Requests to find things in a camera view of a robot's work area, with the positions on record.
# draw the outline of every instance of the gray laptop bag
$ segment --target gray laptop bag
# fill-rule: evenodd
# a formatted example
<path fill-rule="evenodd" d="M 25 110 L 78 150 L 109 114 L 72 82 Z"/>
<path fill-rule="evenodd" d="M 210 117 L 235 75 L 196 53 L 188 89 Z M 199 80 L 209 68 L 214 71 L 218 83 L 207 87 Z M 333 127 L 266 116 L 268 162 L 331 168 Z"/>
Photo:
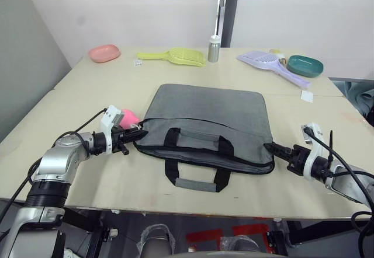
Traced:
<path fill-rule="evenodd" d="M 162 85 L 141 124 L 148 134 L 136 148 L 165 159 L 165 174 L 178 187 L 219 192 L 231 172 L 262 175 L 274 168 L 263 146 L 273 138 L 259 93 Z M 178 162 L 216 168 L 214 183 L 179 178 Z"/>

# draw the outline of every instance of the teal bowl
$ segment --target teal bowl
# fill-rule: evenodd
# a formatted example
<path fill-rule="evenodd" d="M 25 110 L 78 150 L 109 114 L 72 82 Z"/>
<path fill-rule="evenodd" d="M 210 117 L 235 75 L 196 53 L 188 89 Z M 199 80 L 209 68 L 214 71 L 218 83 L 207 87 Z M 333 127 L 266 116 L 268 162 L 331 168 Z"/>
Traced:
<path fill-rule="evenodd" d="M 292 55 L 288 59 L 287 69 L 302 76 L 317 77 L 323 72 L 323 63 L 314 58 Z"/>

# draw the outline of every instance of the table surface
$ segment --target table surface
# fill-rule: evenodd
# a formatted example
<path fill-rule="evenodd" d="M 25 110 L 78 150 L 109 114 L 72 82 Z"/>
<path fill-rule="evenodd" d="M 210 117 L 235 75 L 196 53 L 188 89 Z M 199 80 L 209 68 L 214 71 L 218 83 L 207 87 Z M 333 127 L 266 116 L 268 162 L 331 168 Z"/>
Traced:
<path fill-rule="evenodd" d="M 334 130 L 334 148 L 348 163 L 374 173 L 369 153 L 374 149 L 374 129 L 328 80 L 312 78 L 313 103 L 300 99 L 300 89 L 273 74 L 239 62 L 243 49 L 221 49 L 218 63 L 206 68 L 180 67 L 164 61 L 144 61 L 135 67 L 136 51 L 105 64 L 82 61 L 27 114 L 0 144 L 0 198 L 10 198 L 25 178 L 29 166 L 42 156 L 61 133 L 74 130 L 100 109 L 113 104 L 143 118 L 163 83 L 183 83 L 216 88 L 254 90 L 265 98 L 275 142 L 291 147 L 306 145 L 300 125 L 319 123 L 327 135 Z M 98 131 L 99 119 L 85 131 Z M 130 155 L 93 156 L 81 163 L 67 205 L 126 211 L 279 218 L 348 218 L 368 210 L 290 173 L 276 158 L 269 175 L 232 173 L 220 193 L 173 186 L 164 175 L 160 159 L 141 154 L 129 145 Z M 214 170 L 180 164 L 181 176 L 212 181 Z M 27 184 L 18 200 L 24 200 Z"/>

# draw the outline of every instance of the white wall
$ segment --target white wall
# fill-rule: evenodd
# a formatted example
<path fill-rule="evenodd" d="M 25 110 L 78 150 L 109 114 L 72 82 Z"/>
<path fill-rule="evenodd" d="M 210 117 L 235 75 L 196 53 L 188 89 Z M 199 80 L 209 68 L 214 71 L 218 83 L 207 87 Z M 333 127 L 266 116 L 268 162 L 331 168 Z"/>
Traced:
<path fill-rule="evenodd" d="M 231 47 L 321 60 L 330 77 L 374 79 L 373 0 L 238 0 Z"/>
<path fill-rule="evenodd" d="M 207 46 L 217 0 L 33 0 L 71 66 L 98 45 Z"/>
<path fill-rule="evenodd" d="M 32 1 L 0 0 L 0 142 L 69 70 Z"/>

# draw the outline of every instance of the yellow scoop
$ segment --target yellow scoop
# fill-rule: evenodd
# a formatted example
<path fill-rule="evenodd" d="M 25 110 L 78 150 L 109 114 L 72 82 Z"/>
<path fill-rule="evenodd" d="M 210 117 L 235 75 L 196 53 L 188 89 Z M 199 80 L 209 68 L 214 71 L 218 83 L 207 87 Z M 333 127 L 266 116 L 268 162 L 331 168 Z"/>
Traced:
<path fill-rule="evenodd" d="M 204 54 L 187 48 L 172 48 L 165 53 L 138 53 L 137 56 L 141 60 L 168 60 L 174 64 L 205 66 Z"/>

